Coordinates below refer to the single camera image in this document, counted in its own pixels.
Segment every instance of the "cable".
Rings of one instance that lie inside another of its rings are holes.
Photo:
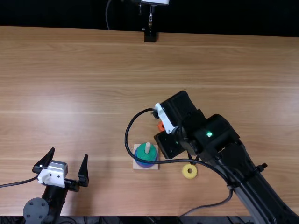
[[[77,224],[76,220],[71,218],[71,217],[68,217],[68,216],[62,216],[62,218],[69,218],[70,220],[74,221],[75,224]]]
[[[197,163],[197,164],[200,164],[202,166],[205,166],[211,170],[213,170],[214,172],[216,172],[225,182],[227,185],[230,185],[228,179],[226,178],[226,176],[220,172],[218,169],[216,169],[215,167],[205,163],[205,162],[202,162],[202,161],[198,161],[198,160],[193,160],[193,159],[174,159],[174,160],[162,160],[162,161],[149,161],[149,160],[142,160],[138,157],[136,157],[132,152],[131,152],[131,149],[128,145],[128,134],[129,134],[129,130],[133,124],[133,122],[142,114],[144,114],[145,112],[148,112],[148,111],[153,111],[155,112],[156,110],[155,109],[152,109],[152,108],[148,108],[148,109],[145,109],[143,111],[140,111],[139,113],[137,113],[130,121],[127,129],[126,129],[126,132],[125,132],[125,147],[126,147],[126,150],[128,152],[128,154],[135,160],[139,161],[139,162],[144,162],[144,163],[149,163],[149,164],[166,164],[166,163],[175,163],[175,162],[194,162],[194,163]]]
[[[108,224],[108,222],[106,221],[106,219],[102,216],[102,219],[104,220],[104,222],[106,223],[106,224]]]
[[[29,180],[25,180],[25,181],[2,184],[2,185],[0,185],[0,188],[10,187],[10,186],[15,186],[15,185],[20,185],[20,184],[24,184],[24,183],[29,183],[29,182],[34,181],[35,179],[37,179],[37,177],[38,176],[33,177],[33,178],[29,179]]]
[[[207,205],[198,206],[198,207],[196,207],[194,209],[191,209],[191,210],[185,212],[183,215],[180,215],[180,217],[186,216],[189,213],[194,212],[195,210],[198,210],[198,209],[212,208],[212,207],[216,207],[216,206],[219,206],[219,205],[223,205],[226,202],[229,202],[229,200],[232,198],[232,196],[233,196],[233,190],[229,190],[228,197],[226,199],[224,199],[223,201],[215,203],[215,204],[207,204]]]
[[[237,219],[239,219],[241,221],[241,223],[246,224],[243,219],[241,219],[240,217],[236,216]]]
[[[106,19],[106,25],[107,25],[107,29],[110,30],[109,24],[108,24],[108,8],[109,5],[111,3],[111,0],[108,0],[107,4],[106,4],[106,9],[105,9],[105,19]]]
[[[72,222],[70,222],[70,221],[63,221],[63,222],[60,222],[60,223],[58,223],[58,224],[62,224],[62,223],[70,223],[70,224],[74,224],[74,223],[72,223]]]
[[[148,218],[152,223],[156,223],[156,221],[152,218],[152,217],[150,217],[150,216],[146,216],[146,218]]]
[[[205,166],[211,170],[213,170],[214,172],[216,172],[225,182],[226,184],[229,186],[230,183],[229,183],[229,180],[226,178],[226,176],[220,172],[218,169],[214,168],[213,166],[205,163],[205,162],[202,162],[202,161],[199,161],[199,160],[193,160],[193,159],[174,159],[174,160],[163,160],[163,161],[148,161],[148,160],[142,160],[138,157],[136,157],[132,152],[131,152],[131,149],[128,145],[128,134],[129,134],[129,130],[133,124],[133,122],[142,114],[146,113],[146,112],[149,112],[149,111],[153,111],[153,112],[156,112],[155,109],[152,109],[152,108],[148,108],[148,109],[145,109],[143,111],[140,111],[139,113],[137,113],[132,119],[131,121],[129,122],[128,124],[128,127],[126,129],[126,132],[125,132],[125,147],[126,147],[126,150],[128,152],[128,154],[135,160],[139,161],[139,162],[144,162],[144,163],[150,163],[150,164],[166,164],[166,163],[175,163],[175,162],[194,162],[194,163],[197,163],[197,164],[200,164],[202,166]],[[186,213],[184,213],[183,215],[179,216],[178,218],[182,217],[182,216],[185,216],[191,212],[194,212],[195,210],[198,210],[198,209],[204,209],[204,208],[211,208],[211,207],[216,207],[216,206],[219,206],[219,205],[223,205],[225,203],[227,203],[233,196],[233,190],[229,190],[229,194],[228,194],[228,197],[226,199],[224,199],[223,201],[219,202],[219,203],[214,203],[214,204],[208,204],[208,205],[201,205],[199,207],[196,207],[194,209],[191,209],[189,211],[187,211]]]
[[[228,216],[226,216],[226,218],[228,218],[228,221],[229,221],[231,224],[234,224],[233,221],[232,221]]]

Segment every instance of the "wooden table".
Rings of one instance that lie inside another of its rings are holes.
[[[256,165],[299,213],[299,41],[297,38],[160,34],[58,28],[0,28],[1,183],[33,177],[51,147],[77,178],[89,155],[88,188],[69,192],[62,215],[180,215],[227,197],[224,181],[183,164],[134,171],[123,139],[130,119],[180,90],[206,116],[219,113]],[[157,121],[143,115],[129,142],[154,142]],[[37,181],[0,189],[0,215],[22,215],[41,197]],[[193,215],[248,215],[234,196]]]

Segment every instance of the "yellow ring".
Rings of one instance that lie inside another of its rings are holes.
[[[197,175],[197,168],[194,165],[186,164],[183,166],[182,173],[183,173],[184,177],[186,177],[187,179],[193,179]]]

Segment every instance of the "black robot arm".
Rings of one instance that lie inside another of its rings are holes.
[[[52,148],[32,169],[38,174],[38,181],[46,186],[41,198],[28,201],[23,209],[26,224],[55,224],[65,203],[67,192],[79,192],[80,186],[87,187],[89,183],[87,160],[82,161],[78,172],[79,180],[66,179],[67,164],[54,161],[55,149]]]
[[[187,150],[221,171],[256,224],[297,224],[299,217],[279,198],[255,166],[239,135],[221,115],[205,118],[185,91],[161,104],[154,113],[165,131],[154,136],[166,159]]]

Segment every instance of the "green led light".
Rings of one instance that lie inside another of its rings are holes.
[[[206,133],[206,135],[207,135],[207,137],[209,137],[209,138],[210,138],[210,137],[212,137],[212,136],[213,136],[213,133],[212,133],[212,132],[207,132],[207,133]]]

